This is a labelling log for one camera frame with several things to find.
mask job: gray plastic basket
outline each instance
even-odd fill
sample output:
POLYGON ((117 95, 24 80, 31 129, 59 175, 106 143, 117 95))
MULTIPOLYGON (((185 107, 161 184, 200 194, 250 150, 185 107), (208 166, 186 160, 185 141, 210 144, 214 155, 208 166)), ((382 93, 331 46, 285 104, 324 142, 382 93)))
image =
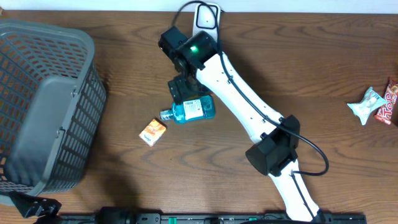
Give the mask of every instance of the gray plastic basket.
POLYGON ((0 20, 0 203, 83 177, 106 100, 93 57, 80 30, 0 20))

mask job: snack package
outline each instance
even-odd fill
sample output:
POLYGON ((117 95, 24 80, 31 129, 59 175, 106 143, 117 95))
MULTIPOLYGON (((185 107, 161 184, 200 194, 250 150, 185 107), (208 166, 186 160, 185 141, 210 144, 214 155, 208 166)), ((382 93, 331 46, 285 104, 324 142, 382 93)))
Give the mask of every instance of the snack package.
POLYGON ((373 91, 372 87, 369 87, 360 103, 347 103, 347 105, 353 110, 356 116, 359 116, 361 124, 365 125, 372 111, 386 103, 385 99, 373 91))
POLYGON ((162 137, 163 133, 166 131, 166 127, 153 119, 148 126, 140 133, 139 137, 144 140, 150 147, 154 146, 157 140, 162 137))
POLYGON ((394 109, 394 105, 397 101, 397 95, 398 82, 390 78, 386 93, 384 94, 384 99, 387 101, 387 104, 380 107, 377 114, 374 115, 376 119, 386 124, 391 124, 392 109, 394 109))

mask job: bottle label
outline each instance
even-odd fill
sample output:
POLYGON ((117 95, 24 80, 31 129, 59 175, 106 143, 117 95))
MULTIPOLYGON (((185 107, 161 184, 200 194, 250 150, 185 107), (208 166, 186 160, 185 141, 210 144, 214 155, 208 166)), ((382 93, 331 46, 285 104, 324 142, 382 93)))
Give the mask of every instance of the bottle label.
POLYGON ((203 116, 200 100, 184 101, 183 105, 186 120, 203 116))

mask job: red snack packet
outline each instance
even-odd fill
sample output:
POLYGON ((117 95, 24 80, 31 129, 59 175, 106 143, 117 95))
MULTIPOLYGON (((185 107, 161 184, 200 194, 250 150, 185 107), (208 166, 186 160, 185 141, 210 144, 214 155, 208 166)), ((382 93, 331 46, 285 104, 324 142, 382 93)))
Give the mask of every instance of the red snack packet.
POLYGON ((391 124, 392 109, 394 108, 394 105, 397 101, 397 97, 398 97, 398 82, 390 78, 386 89, 386 93, 384 94, 384 99, 387 100, 388 103, 386 105, 381 106, 377 114, 374 115, 374 117, 381 122, 384 122, 386 124, 391 124))

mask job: candy wrapper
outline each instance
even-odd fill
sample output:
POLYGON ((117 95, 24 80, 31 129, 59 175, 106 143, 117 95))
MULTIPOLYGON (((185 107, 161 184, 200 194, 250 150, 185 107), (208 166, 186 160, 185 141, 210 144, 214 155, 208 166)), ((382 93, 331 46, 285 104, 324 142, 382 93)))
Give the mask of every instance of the candy wrapper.
POLYGON ((359 116, 361 124, 365 125, 372 111, 386 103, 385 99, 373 91, 372 87, 369 87, 360 103, 347 103, 347 105, 353 110, 356 116, 359 116))
POLYGON ((394 109, 394 105, 397 101, 397 95, 398 82, 390 78, 386 93, 384 94, 384 99, 387 101, 387 104, 380 107, 377 114, 374 115, 376 119, 386 124, 391 124, 392 109, 394 109))

